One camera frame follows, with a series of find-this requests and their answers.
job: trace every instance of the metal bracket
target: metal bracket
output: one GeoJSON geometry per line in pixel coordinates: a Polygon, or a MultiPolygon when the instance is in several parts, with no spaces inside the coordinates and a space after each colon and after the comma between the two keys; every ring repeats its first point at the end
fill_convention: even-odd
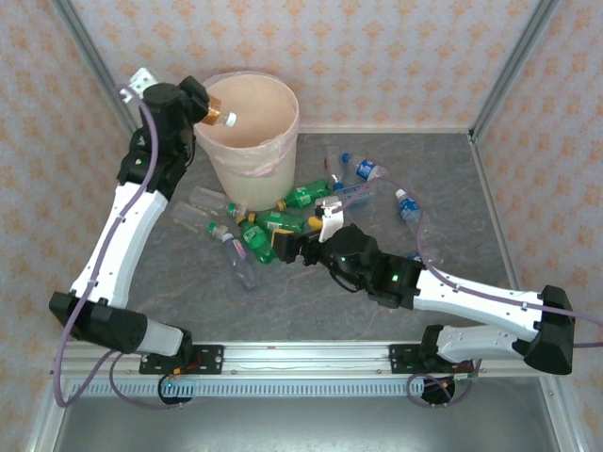
{"type": "MultiPolygon", "coordinates": [[[[159,83],[158,78],[154,76],[147,68],[140,68],[134,75],[130,77],[130,82],[128,85],[140,98],[142,98],[142,93],[144,90],[152,85],[156,85],[157,83],[159,83]]],[[[122,89],[120,94],[123,96],[123,102],[125,104],[130,102],[132,99],[132,95],[125,89],[122,89]]]]}
{"type": "MultiPolygon", "coordinates": [[[[224,362],[224,346],[192,346],[192,363],[183,370],[187,375],[220,375],[224,362]]],[[[174,371],[173,360],[161,355],[149,355],[140,359],[139,373],[142,375],[166,375],[174,371]]]]}
{"type": "Polygon", "coordinates": [[[473,364],[465,363],[448,364],[440,360],[430,361],[426,365],[425,360],[420,355],[421,344],[392,344],[389,346],[389,363],[392,374],[463,374],[473,372],[473,364]]]}

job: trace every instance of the wall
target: wall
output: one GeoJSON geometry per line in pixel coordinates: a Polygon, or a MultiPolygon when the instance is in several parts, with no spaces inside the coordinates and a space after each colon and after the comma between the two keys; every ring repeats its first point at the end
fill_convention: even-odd
{"type": "MultiPolygon", "coordinates": [[[[563,1],[481,143],[521,282],[603,317],[603,12],[563,1]]],[[[603,331],[578,323],[578,342],[603,331]]],[[[577,350],[581,421],[603,444],[603,354],[577,350]]]]}
{"type": "Polygon", "coordinates": [[[0,3],[0,444],[24,450],[127,136],[46,0],[0,3]]]}
{"type": "Polygon", "coordinates": [[[116,80],[254,69],[293,88],[302,126],[467,129],[538,1],[74,3],[116,80]]]}

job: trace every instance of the metal corner post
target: metal corner post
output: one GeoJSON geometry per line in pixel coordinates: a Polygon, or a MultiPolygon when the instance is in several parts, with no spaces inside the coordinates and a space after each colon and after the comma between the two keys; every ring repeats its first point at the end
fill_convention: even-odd
{"type": "Polygon", "coordinates": [[[71,34],[75,44],[79,48],[82,57],[86,60],[94,78],[106,96],[111,108],[118,117],[123,128],[128,133],[133,133],[136,129],[136,122],[120,96],[115,91],[115,80],[105,65],[98,49],[94,45],[88,30],[84,26],[79,14],[75,10],[71,0],[52,0],[58,16],[61,18],[65,27],[71,34]]]}
{"type": "Polygon", "coordinates": [[[488,128],[490,121],[505,100],[515,77],[521,71],[523,64],[530,55],[530,51],[534,48],[543,31],[545,31],[553,11],[560,2],[561,0],[540,0],[526,25],[526,29],[500,72],[486,102],[483,104],[475,124],[470,129],[472,141],[477,141],[488,128]]]}

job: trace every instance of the plastic bottle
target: plastic bottle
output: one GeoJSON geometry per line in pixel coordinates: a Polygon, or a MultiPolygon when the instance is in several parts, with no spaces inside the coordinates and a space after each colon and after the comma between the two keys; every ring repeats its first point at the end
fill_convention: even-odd
{"type": "MultiPolygon", "coordinates": [[[[334,194],[341,202],[345,203],[349,198],[354,196],[354,194],[360,188],[362,188],[363,185],[364,184],[358,184],[357,186],[346,186],[344,188],[336,190],[334,194]]],[[[361,207],[363,205],[367,205],[370,203],[372,196],[373,192],[370,191],[370,188],[366,189],[362,193],[360,193],[360,195],[358,195],[358,198],[356,198],[354,202],[350,204],[350,207],[361,207]]]]}
{"type": "Polygon", "coordinates": [[[188,196],[188,202],[215,217],[223,214],[238,217],[247,213],[247,207],[244,205],[231,203],[224,193],[203,188],[202,186],[195,186],[192,189],[190,196],[188,196]]]}
{"type": "Polygon", "coordinates": [[[247,220],[250,223],[257,224],[269,234],[272,234],[272,231],[275,229],[287,229],[294,233],[303,234],[303,228],[305,227],[305,218],[284,214],[282,212],[249,214],[247,220]]]}
{"type": "Polygon", "coordinates": [[[372,162],[360,155],[352,155],[351,153],[344,153],[341,155],[341,161],[343,163],[351,165],[356,169],[356,174],[358,174],[363,179],[367,179],[370,181],[373,177],[377,176],[386,176],[387,169],[377,165],[375,162],[372,162]]]}
{"type": "Polygon", "coordinates": [[[236,219],[236,224],[241,228],[242,238],[262,264],[269,264],[276,257],[266,233],[257,226],[251,224],[242,215],[236,219]]]}
{"type": "Polygon", "coordinates": [[[344,170],[341,165],[341,152],[336,146],[327,146],[327,156],[324,157],[324,170],[333,191],[343,188],[344,170]]]}
{"type": "Polygon", "coordinates": [[[204,210],[193,207],[186,202],[179,201],[171,210],[173,220],[193,233],[205,231],[212,222],[213,217],[204,210]]]}
{"type": "Polygon", "coordinates": [[[418,204],[402,189],[396,192],[396,198],[398,198],[400,216],[404,219],[404,222],[410,228],[413,235],[416,235],[418,221],[421,218],[421,211],[418,208],[418,204]]]}
{"type": "Polygon", "coordinates": [[[238,218],[241,216],[245,217],[247,215],[247,207],[242,204],[235,204],[234,202],[231,202],[226,208],[226,213],[229,217],[233,218],[238,218]]]}
{"type": "Polygon", "coordinates": [[[331,194],[328,184],[326,179],[318,179],[307,186],[293,188],[282,200],[277,201],[276,205],[279,210],[285,210],[289,207],[300,208],[309,205],[318,198],[324,198],[331,194]]]}
{"type": "Polygon", "coordinates": [[[247,260],[247,253],[243,249],[243,245],[232,234],[228,233],[228,228],[212,222],[209,223],[207,231],[222,241],[226,262],[243,285],[248,289],[253,289],[259,285],[259,280],[255,276],[252,264],[247,260]]]}

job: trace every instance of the yellow bottle cap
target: yellow bottle cap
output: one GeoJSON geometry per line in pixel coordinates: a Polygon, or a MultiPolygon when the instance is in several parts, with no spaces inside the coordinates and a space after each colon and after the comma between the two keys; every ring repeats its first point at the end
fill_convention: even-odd
{"type": "Polygon", "coordinates": [[[310,217],[308,219],[308,225],[315,231],[322,229],[322,220],[318,217],[310,217]]]}

